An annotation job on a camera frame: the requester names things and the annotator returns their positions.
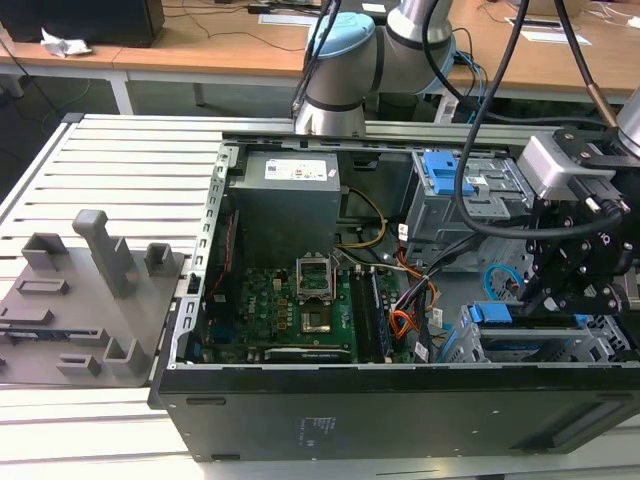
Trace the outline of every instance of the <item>white desk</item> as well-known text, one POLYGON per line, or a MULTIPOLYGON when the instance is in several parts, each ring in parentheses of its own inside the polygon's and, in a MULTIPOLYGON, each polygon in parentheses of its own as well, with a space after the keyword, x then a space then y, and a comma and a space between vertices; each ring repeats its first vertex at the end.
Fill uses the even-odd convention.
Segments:
MULTIPOLYGON (((373 122, 370 132, 458 139, 467 126, 373 122)), ((112 234, 132 248, 154 240, 189 254, 222 130, 290 131, 286 120, 88 115, 63 124, 0 206, 0 298, 20 272, 20 249, 34 231, 79 244, 71 221, 105 208, 112 234)), ((529 130, 512 129, 515 143, 529 130)), ((489 127, 481 141, 504 138, 489 127)), ((185 288, 182 281, 180 293, 185 288)), ((636 479, 640 417, 570 455, 400 460, 197 464, 164 411, 146 406, 148 389, 0 386, 3 479, 636 479)))

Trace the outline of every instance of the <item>black power cable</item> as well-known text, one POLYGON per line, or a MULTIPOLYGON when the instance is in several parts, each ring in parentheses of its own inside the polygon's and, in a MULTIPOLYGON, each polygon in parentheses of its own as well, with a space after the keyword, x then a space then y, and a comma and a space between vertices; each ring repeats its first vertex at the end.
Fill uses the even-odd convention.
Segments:
MULTIPOLYGON (((475 112, 478 110, 476 103, 473 100, 470 100, 468 97, 462 95, 452 84, 447 80, 447 77, 444 76, 440 67, 436 63, 433 58, 433 54, 429 48, 429 24, 431 23, 431 19, 433 18, 433 12, 435 12, 436 6, 438 5, 438 0, 435 0, 425 14, 425 21, 422 25, 422 48, 424 50, 425 57, 427 58, 427 63, 435 73, 436 78, 440 80, 440 83, 444 85, 444 87, 458 100, 460 106, 465 108, 470 112, 475 112)), ((587 117, 536 117, 536 118, 514 118, 507 117, 505 115, 499 115, 497 113, 487 112, 486 117, 492 120, 496 120, 502 123, 511 123, 514 125, 533 125, 533 124, 561 124, 561 123, 582 123, 584 125, 596 125, 598 127, 606 127, 607 124, 599 119, 587 118, 587 117)))
POLYGON ((567 13, 567 9, 564 6, 564 1, 554 0, 554 3, 556 4, 556 10, 558 12, 558 18, 560 18, 560 23, 562 24, 562 29, 564 30, 564 33, 567 37, 567 41, 569 42, 569 47, 571 48, 571 52, 576 59, 576 63, 578 64, 580 75, 582 75, 585 85, 591 85, 593 83, 593 77, 591 76, 591 72, 589 71, 587 62, 582 56, 582 50, 580 50, 580 44, 578 43, 576 34, 573 32, 573 28, 571 27, 569 14, 567 13))
MULTIPOLYGON (((588 223, 586 225, 578 225, 575 227, 569 228, 545 228, 538 230, 515 230, 509 228, 500 228, 494 227, 491 225, 485 225, 482 223, 476 222, 464 204, 464 198, 462 196, 462 182, 464 180, 464 173, 467 166, 467 161, 469 160, 469 154, 471 153, 471 149, 473 148, 473 143, 478 135, 478 131, 480 130, 480 126, 482 125, 482 121, 484 117, 487 115, 488 110, 491 106, 491 102, 493 101, 493 97, 496 94, 496 91, 500 87, 500 82, 502 81, 502 77, 504 76, 507 67, 509 65, 509 61, 511 60, 511 56, 513 55, 513 51, 515 50, 516 44, 518 43, 518 37, 520 36, 520 30, 522 29, 522 25, 524 23, 524 19, 527 13, 527 7, 529 6, 529 0, 521 0, 520 7, 518 9, 518 15, 513 25, 513 30, 511 32, 511 36, 509 37, 509 42, 507 43, 507 47, 505 49, 502 60, 500 61, 500 66, 498 67, 498 71, 496 72, 495 79, 485 96, 484 101, 482 102, 482 106, 478 111, 478 114, 471 126, 471 130, 469 131, 469 135, 465 142, 464 148, 462 150, 462 154, 460 155, 460 161, 458 162, 458 167, 456 169, 456 176, 454 181, 454 192, 455 192, 455 202, 458 213, 462 217, 462 221, 472 230, 483 233, 488 236, 493 237, 502 237, 502 238, 510 238, 510 239, 518 239, 518 240, 558 240, 558 239, 566 239, 566 238, 583 238, 587 235, 596 233, 601 230, 607 230, 617 226, 622 221, 622 214, 620 209, 610 209, 609 215, 607 218, 596 220, 592 223, 588 223)), ((565 32, 567 36, 571 35, 573 32, 565 32)))

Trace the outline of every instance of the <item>white paper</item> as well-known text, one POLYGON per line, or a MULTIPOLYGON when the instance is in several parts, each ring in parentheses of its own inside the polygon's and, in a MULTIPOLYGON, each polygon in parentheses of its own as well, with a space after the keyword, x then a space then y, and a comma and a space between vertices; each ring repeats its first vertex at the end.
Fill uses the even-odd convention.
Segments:
POLYGON ((69 55, 83 55, 85 53, 91 53, 91 49, 87 47, 84 40, 65 40, 48 34, 45 29, 42 31, 42 45, 47 52, 57 57, 67 57, 69 55))
POLYGON ((405 223, 398 225, 398 238, 403 242, 409 240, 409 226, 405 223))
MULTIPOLYGON (((542 42, 542 43, 566 43, 567 36, 564 33, 548 33, 548 32, 530 32, 530 31, 522 31, 520 32, 522 35, 529 40, 530 42, 542 42)), ((582 35, 576 35, 576 39, 580 45, 591 45, 586 38, 582 35)))
POLYGON ((385 13, 387 10, 380 3, 363 3, 362 9, 365 12, 385 13))
POLYGON ((434 308, 433 309, 433 315, 431 316, 431 325, 434 325, 438 328, 442 328, 442 314, 443 311, 439 308, 434 308))
POLYGON ((258 17, 258 23, 265 25, 288 25, 294 27, 315 27, 318 21, 315 17, 303 15, 280 15, 277 13, 263 13, 258 17))
POLYGON ((266 180, 327 181, 327 163, 324 160, 295 160, 272 158, 264 169, 266 180))
POLYGON ((429 350, 420 342, 416 342, 416 355, 418 355, 424 362, 429 361, 429 350))

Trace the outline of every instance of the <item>black cable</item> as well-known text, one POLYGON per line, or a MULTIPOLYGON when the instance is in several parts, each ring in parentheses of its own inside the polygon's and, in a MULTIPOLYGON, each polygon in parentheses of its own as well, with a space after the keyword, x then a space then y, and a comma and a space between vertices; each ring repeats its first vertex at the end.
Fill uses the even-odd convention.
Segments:
POLYGON ((472 230, 483 233, 488 236, 493 237, 502 237, 502 238, 510 238, 510 239, 519 239, 519 240, 558 240, 558 239, 566 239, 566 238, 583 238, 587 235, 591 235, 601 230, 608 230, 612 227, 617 226, 622 220, 622 214, 619 209, 615 209, 610 212, 610 215, 607 218, 596 220, 592 223, 588 223, 585 225, 578 225, 575 227, 568 228, 545 228, 539 230, 515 230, 509 228, 501 228, 495 227, 491 225, 486 225, 482 223, 476 222, 464 204, 464 197, 462 195, 462 182, 464 180, 464 173, 467 166, 467 162, 469 160, 469 154, 471 153, 471 149, 473 148, 473 143, 475 141, 476 136, 478 135, 478 131, 480 130, 480 126, 482 125, 482 121, 484 117, 487 115, 489 107, 491 106, 491 102, 493 101, 493 97, 496 94, 496 91, 500 87, 500 82, 502 81, 502 77, 509 66, 509 61, 513 55, 516 44, 518 43, 518 37, 520 35, 520 30, 522 29, 522 25, 524 23, 524 19, 527 13, 527 7, 529 5, 529 0, 521 0, 520 7, 518 9, 518 15, 513 25, 513 30, 511 31, 511 36, 509 37, 509 42, 507 43, 507 47, 505 49, 504 55, 502 56, 502 60, 500 61, 500 65, 496 72, 495 79, 493 83, 491 83, 491 87, 489 87, 489 91, 487 92, 484 101, 482 102, 482 106, 478 111, 478 114, 473 121, 473 125, 471 126, 471 130, 469 131, 469 135, 465 142, 464 148, 462 150, 462 154, 460 155, 460 160, 458 162, 458 167, 456 169, 456 176, 454 181, 454 192, 455 192, 455 202, 458 213, 460 214, 462 221, 472 230))
POLYGON ((582 56, 582 50, 580 50, 580 44, 578 43, 576 34, 573 32, 573 28, 571 27, 571 21, 569 20, 567 9, 564 6, 564 1, 554 0, 554 3, 556 4, 556 11, 558 12, 560 23, 562 24, 565 36, 567 37, 567 41, 569 42, 569 47, 571 47, 571 52, 576 59, 576 64, 578 65, 580 74, 584 79, 584 83, 585 85, 591 85, 593 83, 593 77, 591 76, 591 72, 589 71, 587 62, 582 56))
POLYGON ((210 7, 201 7, 199 5, 162 5, 162 8, 179 8, 181 10, 184 10, 185 8, 191 8, 193 10, 235 10, 237 8, 239 9, 243 9, 243 8, 248 8, 246 5, 243 6, 238 6, 238 5, 229 5, 226 7, 223 6, 217 6, 217 5, 211 5, 210 7))
POLYGON ((11 51, 7 48, 7 45, 4 43, 4 41, 2 40, 2 38, 0 38, 0 44, 2 45, 2 48, 4 49, 5 52, 7 52, 7 55, 9 55, 9 57, 11 57, 11 60, 13 60, 13 63, 16 64, 16 66, 22 70, 22 73, 24 73, 24 75, 31 80, 31 83, 33 83, 33 86, 36 87, 36 89, 40 92, 40 95, 42 95, 42 97, 46 100, 46 102, 49 104, 49 106, 52 108, 52 110, 54 112, 56 112, 56 114, 60 117, 60 119, 62 119, 62 115, 60 114, 60 111, 56 108, 56 106, 53 104, 53 102, 51 101, 51 99, 47 96, 46 93, 44 93, 44 91, 42 90, 42 88, 40 88, 40 85, 38 85, 36 83, 36 79, 34 77, 32 77, 29 72, 27 72, 25 70, 25 68, 20 64, 20 62, 18 61, 18 59, 13 55, 13 53, 11 53, 11 51))
POLYGON ((218 13, 234 13, 237 12, 238 10, 242 10, 245 7, 239 7, 236 10, 232 10, 232 11, 225 11, 225 12, 210 12, 210 13, 189 13, 187 12, 186 9, 183 10, 185 12, 185 14, 193 21, 193 23, 196 24, 196 26, 198 28, 200 28, 203 32, 205 32, 207 34, 207 38, 213 38, 213 37, 218 37, 218 36, 223 36, 223 35, 247 35, 251 38, 255 38, 256 40, 261 41, 262 43, 269 45, 270 47, 273 48, 277 48, 279 50, 284 50, 285 52, 299 52, 301 50, 304 50, 304 48, 287 48, 287 47, 282 47, 280 45, 276 45, 275 43, 271 43, 268 40, 265 40, 262 37, 258 37, 257 35, 254 35, 253 33, 249 33, 249 32, 217 32, 217 33, 210 33, 209 30, 207 30, 203 25, 200 24, 200 22, 198 22, 195 19, 195 15, 213 15, 213 14, 218 14, 218 13))
POLYGON ((316 22, 316 26, 313 30, 313 35, 311 35, 311 39, 309 40, 309 44, 307 45, 307 51, 304 57, 304 68, 302 72, 302 78, 298 85, 296 86, 296 90, 293 96, 293 101, 291 102, 291 116, 295 119, 298 114, 298 110, 302 105, 302 100, 304 95, 307 92, 307 87, 309 86, 309 82, 311 81, 311 77, 313 76, 316 66, 318 64, 318 57, 320 56, 320 51, 322 47, 324 47, 327 38, 329 37, 329 32, 333 28, 333 24, 336 21, 336 17, 338 16, 338 12, 340 11, 341 0, 327 0, 325 5, 323 5, 322 10, 320 10, 320 16, 318 21, 316 22), (322 37, 320 37, 320 41, 318 42, 318 47, 315 46, 316 36, 320 31, 320 23, 327 15, 327 12, 331 10, 329 13, 329 19, 327 20, 327 25, 322 32, 322 37))
POLYGON ((26 160, 25 160, 24 158, 22 158, 22 157, 21 157, 21 156, 19 156, 19 155, 16 155, 16 154, 15 154, 15 153, 13 153, 13 152, 10 152, 9 150, 7 150, 7 149, 5 149, 5 148, 0 147, 0 153, 4 153, 5 155, 7 155, 7 156, 9 156, 9 157, 13 157, 13 158, 15 158, 16 160, 20 160, 21 162, 26 162, 26 160))
MULTIPOLYGON (((467 109, 470 112, 476 112, 478 107, 476 103, 470 100, 468 97, 462 95, 452 84, 447 80, 447 77, 444 76, 437 62, 433 58, 433 54, 429 48, 429 23, 431 23, 431 19, 433 18, 433 12, 435 12, 436 6, 438 5, 438 0, 434 0, 431 3, 429 9, 425 14, 425 21, 422 25, 422 48, 424 50, 425 57, 427 58, 427 63, 433 70, 433 73, 436 75, 437 79, 442 83, 442 85, 458 100, 461 107, 467 109)), ((498 122, 503 123, 511 123, 515 125, 533 125, 533 124, 559 124, 559 123, 582 123, 585 125, 597 125, 599 127, 606 127, 606 123, 599 119, 586 118, 586 117, 535 117, 535 118, 513 118, 507 117, 505 115, 499 115, 497 113, 487 112, 486 117, 492 120, 496 120, 498 122)))
POLYGON ((416 304, 415 304, 415 322, 416 322, 416 326, 419 329, 418 332, 418 342, 420 342, 420 345, 422 345, 424 348, 427 349, 427 357, 426 357, 426 361, 423 360, 419 355, 416 355, 414 357, 414 361, 416 363, 431 363, 433 362, 433 346, 431 345, 431 332, 429 332, 429 321, 426 318, 425 315, 425 307, 426 307, 426 299, 427 299, 427 292, 426 289, 421 290, 418 295, 416 296, 416 304))
POLYGON ((469 58, 471 58, 471 61, 474 61, 474 57, 473 57, 473 40, 471 39, 471 32, 469 30, 467 30, 464 27, 458 27, 458 28, 454 28, 453 30, 451 30, 451 33, 455 33, 455 32, 464 32, 467 34, 467 38, 469 39, 469 58))

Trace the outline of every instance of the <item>desk leg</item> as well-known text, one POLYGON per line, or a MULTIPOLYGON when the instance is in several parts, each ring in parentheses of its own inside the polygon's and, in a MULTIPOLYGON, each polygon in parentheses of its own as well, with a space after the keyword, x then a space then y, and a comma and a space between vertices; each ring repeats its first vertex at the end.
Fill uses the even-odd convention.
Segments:
POLYGON ((7 89, 13 98, 22 98, 24 96, 24 91, 20 86, 19 75, 2 75, 0 84, 7 89))
POLYGON ((458 99, 451 95, 449 91, 445 91, 444 95, 440 97, 436 118, 433 120, 434 123, 451 123, 457 107, 458 99))
POLYGON ((127 76, 124 72, 114 73, 118 73, 119 75, 111 77, 109 82, 111 82, 113 96, 116 98, 116 103, 118 104, 118 111, 121 115, 135 115, 131 95, 129 94, 127 76))
POLYGON ((196 105, 198 107, 204 107, 207 102, 204 100, 204 93, 202 92, 202 84, 194 83, 193 84, 193 95, 196 98, 196 105))

